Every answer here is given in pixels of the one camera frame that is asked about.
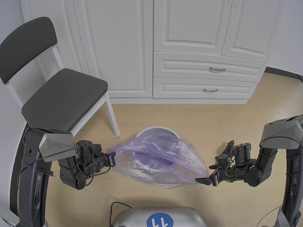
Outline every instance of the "floor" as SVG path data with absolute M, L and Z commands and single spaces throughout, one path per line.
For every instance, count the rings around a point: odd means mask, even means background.
M 90 140 L 100 143 L 105 151 L 144 128 L 165 126 L 193 144 L 209 166 L 230 140 L 235 144 L 250 142 L 251 156 L 256 158 L 264 124 L 303 113 L 303 85 L 297 79 L 265 73 L 246 105 L 116 104 L 113 108 L 120 138 L 114 136 L 102 107 L 76 135 L 75 142 Z M 218 187 L 158 189 L 129 180 L 113 168 L 78 191 L 61 182 L 57 162 L 52 170 L 56 177 L 49 180 L 46 201 L 50 227 L 108 227 L 113 201 L 132 207 L 189 206 L 199 210 L 212 227 L 255 227 L 266 213 L 282 204 L 286 159 L 285 150 L 279 150 L 270 178 L 255 188 L 243 182 L 222 182 Z M 113 219 L 125 209 L 116 205 Z M 273 226 L 276 214 L 277 210 L 267 215 L 259 226 Z

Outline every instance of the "chair backrest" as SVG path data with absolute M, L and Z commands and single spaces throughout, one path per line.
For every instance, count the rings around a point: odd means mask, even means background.
M 26 64 L 57 44 L 51 19 L 38 17 L 15 29 L 0 45 L 0 78 L 6 84 Z

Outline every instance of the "wall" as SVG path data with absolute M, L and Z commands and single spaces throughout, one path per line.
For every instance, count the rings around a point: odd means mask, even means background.
M 303 75 L 303 0 L 285 0 L 279 32 L 267 66 Z
M 24 23 L 20 0 L 0 0 L 0 43 L 15 28 Z M 12 80 L 16 92 L 25 102 L 45 82 L 36 61 L 25 66 Z M 17 217 L 9 210 L 9 190 L 12 167 L 25 120 L 21 109 L 5 85 L 0 83 L 0 218 L 14 223 Z M 0 226 L 7 226 L 0 220 Z

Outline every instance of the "black baseboard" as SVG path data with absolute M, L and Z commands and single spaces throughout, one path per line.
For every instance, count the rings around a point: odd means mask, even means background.
M 265 69 L 265 72 L 267 73 L 272 73 L 272 74 L 277 74 L 277 75 L 281 75 L 281 76 L 285 76 L 285 77 L 289 77 L 289 78 L 295 78 L 295 79 L 299 79 L 300 81 L 303 81 L 303 76 L 289 72 L 289 71 L 285 71 L 285 70 L 281 70 L 281 69 L 276 69 L 276 68 L 272 68 L 267 66 Z
M 23 153 L 24 153 L 24 143 L 23 143 L 23 137 L 25 135 L 25 132 L 27 128 L 29 127 L 28 124 L 26 124 L 22 137 L 20 139 L 20 143 L 18 146 L 14 166 L 13 166 L 13 172 L 12 172 L 12 178 L 11 178 L 11 189 L 10 189 L 10 194 L 9 194 L 9 208 L 10 210 L 16 214 L 17 216 L 17 201 L 18 201 L 18 186 L 17 186 L 17 176 L 19 171 L 21 170 L 21 161 L 23 159 Z

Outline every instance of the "plastic bag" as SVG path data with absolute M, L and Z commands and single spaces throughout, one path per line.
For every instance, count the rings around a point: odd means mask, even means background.
M 117 153 L 116 170 L 128 178 L 160 188 L 199 184 L 195 178 L 209 176 L 193 145 L 170 134 L 135 137 L 106 152 L 113 151 Z

